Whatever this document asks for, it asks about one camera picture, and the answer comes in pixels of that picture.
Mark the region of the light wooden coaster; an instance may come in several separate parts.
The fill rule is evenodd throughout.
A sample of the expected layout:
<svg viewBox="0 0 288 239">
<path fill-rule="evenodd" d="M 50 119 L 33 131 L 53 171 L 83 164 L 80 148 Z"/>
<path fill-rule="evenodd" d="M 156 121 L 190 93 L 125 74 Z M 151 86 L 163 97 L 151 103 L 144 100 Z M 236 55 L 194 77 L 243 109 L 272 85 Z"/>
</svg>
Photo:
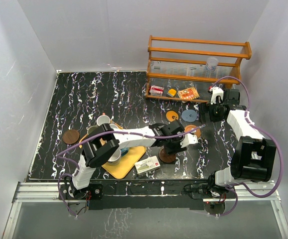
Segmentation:
<svg viewBox="0 0 288 239">
<path fill-rule="evenodd" d="M 191 134 L 194 134 L 197 136 L 197 138 L 201 137 L 201 129 L 199 126 L 190 124 L 188 126 L 185 127 L 184 132 L 190 132 Z"/>
</svg>

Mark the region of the yellow tray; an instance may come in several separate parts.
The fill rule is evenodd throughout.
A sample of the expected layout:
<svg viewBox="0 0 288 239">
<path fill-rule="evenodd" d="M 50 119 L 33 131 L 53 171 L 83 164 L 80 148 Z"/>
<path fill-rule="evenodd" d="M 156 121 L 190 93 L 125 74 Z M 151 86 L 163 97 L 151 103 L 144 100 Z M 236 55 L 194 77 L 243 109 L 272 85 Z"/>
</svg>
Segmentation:
<svg viewBox="0 0 288 239">
<path fill-rule="evenodd" d="M 74 180 L 89 182 L 97 168 L 104 168 L 114 178 L 123 179 L 144 155 L 146 148 L 152 145 L 152 141 L 144 137 L 147 133 L 148 127 L 125 130 L 112 129 L 107 123 L 99 126 L 82 142 Z M 119 164 L 108 165 L 113 153 L 122 148 L 129 148 L 129 151 L 121 157 Z"/>
</svg>

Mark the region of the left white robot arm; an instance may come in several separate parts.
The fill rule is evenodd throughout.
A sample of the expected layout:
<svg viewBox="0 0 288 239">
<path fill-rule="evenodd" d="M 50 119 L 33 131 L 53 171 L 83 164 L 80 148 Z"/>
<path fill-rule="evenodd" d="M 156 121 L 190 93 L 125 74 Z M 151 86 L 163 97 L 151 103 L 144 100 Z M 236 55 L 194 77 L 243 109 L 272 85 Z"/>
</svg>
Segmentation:
<svg viewBox="0 0 288 239">
<path fill-rule="evenodd" d="M 190 137 L 191 134 L 185 133 L 183 125 L 177 120 L 135 129 L 113 129 L 105 123 L 82 144 L 78 168 L 65 186 L 67 193 L 74 199 L 85 197 L 96 168 L 107 163 L 115 152 L 123 148 L 159 147 L 166 155 L 173 155 L 187 149 Z"/>
</svg>

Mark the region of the blue silicone coaster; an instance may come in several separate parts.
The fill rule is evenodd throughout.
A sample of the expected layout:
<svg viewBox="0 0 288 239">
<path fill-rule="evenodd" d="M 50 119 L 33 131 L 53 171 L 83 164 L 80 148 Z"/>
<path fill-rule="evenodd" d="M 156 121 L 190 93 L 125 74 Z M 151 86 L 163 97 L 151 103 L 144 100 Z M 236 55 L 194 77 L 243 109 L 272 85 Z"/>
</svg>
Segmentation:
<svg viewBox="0 0 288 239">
<path fill-rule="evenodd" d="M 197 120 L 197 112 L 195 110 L 184 110 L 181 118 L 186 122 L 194 122 Z"/>
</svg>

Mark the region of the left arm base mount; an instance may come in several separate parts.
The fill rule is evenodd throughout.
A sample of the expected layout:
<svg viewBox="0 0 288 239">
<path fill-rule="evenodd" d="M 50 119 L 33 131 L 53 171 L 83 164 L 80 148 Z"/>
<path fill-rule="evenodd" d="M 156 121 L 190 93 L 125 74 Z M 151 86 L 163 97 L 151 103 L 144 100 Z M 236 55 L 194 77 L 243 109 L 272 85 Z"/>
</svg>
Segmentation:
<svg viewBox="0 0 288 239">
<path fill-rule="evenodd" d="M 76 189 L 72 183 L 72 175 L 64 173 L 57 181 L 57 189 L 59 199 L 66 207 L 68 213 L 77 220 L 83 209 L 88 210 L 90 208 L 92 200 L 100 200 L 103 198 L 104 187 L 102 184 L 89 184 L 86 188 Z M 83 208 L 75 212 L 69 206 L 68 201 L 70 200 L 85 200 L 86 203 Z"/>
</svg>

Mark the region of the orange silicone coaster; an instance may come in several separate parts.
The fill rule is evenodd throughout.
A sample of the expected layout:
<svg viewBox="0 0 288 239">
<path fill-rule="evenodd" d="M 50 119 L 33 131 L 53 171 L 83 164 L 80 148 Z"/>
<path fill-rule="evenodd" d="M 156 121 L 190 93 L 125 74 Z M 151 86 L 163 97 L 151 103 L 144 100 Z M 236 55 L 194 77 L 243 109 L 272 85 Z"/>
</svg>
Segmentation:
<svg viewBox="0 0 288 239">
<path fill-rule="evenodd" d="M 169 110 L 165 114 L 166 120 L 168 122 L 173 122 L 175 120 L 179 120 L 179 114 L 176 111 Z"/>
</svg>

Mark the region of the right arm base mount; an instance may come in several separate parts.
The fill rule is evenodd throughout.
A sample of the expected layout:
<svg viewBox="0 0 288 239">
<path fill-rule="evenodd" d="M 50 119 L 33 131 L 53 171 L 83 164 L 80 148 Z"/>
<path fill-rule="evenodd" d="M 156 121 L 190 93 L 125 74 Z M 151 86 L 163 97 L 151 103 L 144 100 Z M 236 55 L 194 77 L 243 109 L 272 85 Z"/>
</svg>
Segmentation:
<svg viewBox="0 0 288 239">
<path fill-rule="evenodd" d="M 205 202 L 204 210 L 207 215 L 221 217 L 228 214 L 225 201 L 229 190 L 224 186 L 215 184 L 215 173 L 213 172 L 207 179 L 199 180 L 196 183 L 189 183 L 183 187 L 182 192 L 191 199 L 215 199 L 214 202 Z"/>
</svg>

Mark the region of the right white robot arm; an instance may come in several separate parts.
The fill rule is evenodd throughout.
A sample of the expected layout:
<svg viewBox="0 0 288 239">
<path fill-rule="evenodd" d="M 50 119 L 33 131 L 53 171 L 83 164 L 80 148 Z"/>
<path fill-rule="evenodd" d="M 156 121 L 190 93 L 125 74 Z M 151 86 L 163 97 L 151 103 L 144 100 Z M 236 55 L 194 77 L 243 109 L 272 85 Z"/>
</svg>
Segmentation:
<svg viewBox="0 0 288 239">
<path fill-rule="evenodd" d="M 246 106 L 240 104 L 240 92 L 236 89 L 209 89 L 211 100 L 201 103 L 201 123 L 225 121 L 238 140 L 230 166 L 213 172 L 203 191 L 214 198 L 226 191 L 226 187 L 246 182 L 268 182 L 271 178 L 276 154 L 276 144 L 266 139 L 249 117 Z"/>
</svg>

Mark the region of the white yellow box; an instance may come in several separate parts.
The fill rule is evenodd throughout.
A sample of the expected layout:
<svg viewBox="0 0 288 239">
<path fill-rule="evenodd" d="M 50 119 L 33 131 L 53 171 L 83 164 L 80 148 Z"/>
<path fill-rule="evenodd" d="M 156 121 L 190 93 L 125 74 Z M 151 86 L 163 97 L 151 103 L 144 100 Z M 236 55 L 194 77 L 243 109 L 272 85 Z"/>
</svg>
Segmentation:
<svg viewBox="0 0 288 239">
<path fill-rule="evenodd" d="M 146 174 L 152 170 L 160 168 L 160 163 L 157 156 L 149 157 L 147 159 L 135 163 L 135 168 L 138 175 Z"/>
</svg>

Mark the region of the dark wooden coaster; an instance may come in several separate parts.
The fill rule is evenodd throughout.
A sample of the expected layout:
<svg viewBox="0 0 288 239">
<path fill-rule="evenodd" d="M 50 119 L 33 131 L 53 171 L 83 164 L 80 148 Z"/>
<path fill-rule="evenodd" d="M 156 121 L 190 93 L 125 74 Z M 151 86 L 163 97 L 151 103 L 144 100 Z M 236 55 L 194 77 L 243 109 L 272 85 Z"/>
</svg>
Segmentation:
<svg viewBox="0 0 288 239">
<path fill-rule="evenodd" d="M 78 142 L 80 138 L 80 133 L 75 129 L 69 129 L 64 132 L 62 136 L 62 141 L 67 145 L 73 145 Z"/>
<path fill-rule="evenodd" d="M 160 148 L 158 152 L 158 158 L 163 163 L 173 163 L 176 160 L 175 154 L 167 154 L 163 147 Z"/>
</svg>

